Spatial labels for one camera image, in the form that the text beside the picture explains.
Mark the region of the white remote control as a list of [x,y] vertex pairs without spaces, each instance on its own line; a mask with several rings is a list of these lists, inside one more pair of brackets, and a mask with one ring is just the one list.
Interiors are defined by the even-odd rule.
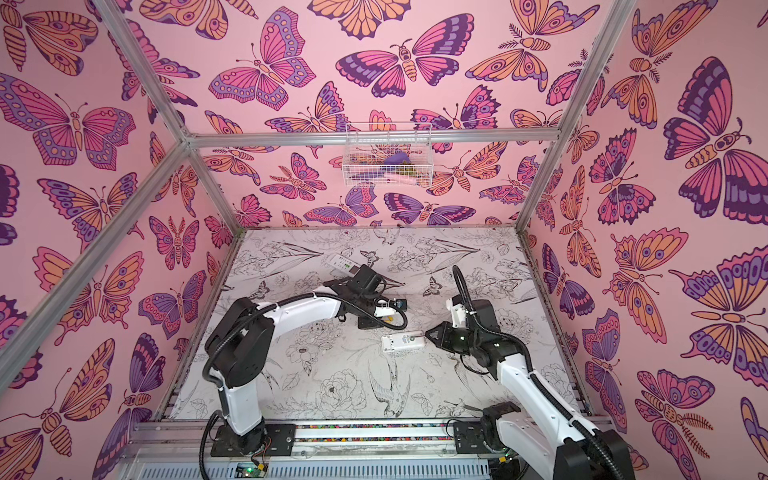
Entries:
[[419,333],[398,333],[381,338],[382,351],[385,353],[405,352],[424,348],[425,338]]

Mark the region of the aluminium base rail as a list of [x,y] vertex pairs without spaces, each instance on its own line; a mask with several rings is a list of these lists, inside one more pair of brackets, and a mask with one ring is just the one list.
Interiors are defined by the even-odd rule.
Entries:
[[138,426],[119,479],[588,479],[585,444],[546,439],[524,414],[492,429],[478,418],[270,421],[265,445],[240,454],[202,421]]

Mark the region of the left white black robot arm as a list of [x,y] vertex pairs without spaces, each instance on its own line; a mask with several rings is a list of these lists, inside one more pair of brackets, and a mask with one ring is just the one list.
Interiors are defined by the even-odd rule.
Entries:
[[407,301],[386,297],[385,288],[383,276],[362,266],[351,277],[287,299],[256,303],[242,297],[232,303],[205,343],[208,358],[202,378],[215,387],[220,415],[237,440],[256,444],[264,436],[257,377],[272,341],[312,323],[342,321],[348,315],[375,327],[403,331],[408,326]]

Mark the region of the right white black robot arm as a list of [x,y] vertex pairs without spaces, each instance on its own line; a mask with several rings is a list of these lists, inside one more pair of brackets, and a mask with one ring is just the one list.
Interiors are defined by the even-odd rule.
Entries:
[[512,450],[543,479],[633,479],[627,443],[568,404],[533,366],[527,345],[498,329],[487,300],[446,301],[450,319],[426,332],[441,350],[473,358],[513,395],[514,406],[486,415],[493,450]]

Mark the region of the purple item in basket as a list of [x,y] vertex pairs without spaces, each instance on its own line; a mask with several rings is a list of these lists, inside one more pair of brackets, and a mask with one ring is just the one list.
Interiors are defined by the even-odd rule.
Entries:
[[404,151],[397,151],[396,153],[386,157],[381,165],[387,170],[394,170],[396,167],[410,165],[411,160],[407,153]]

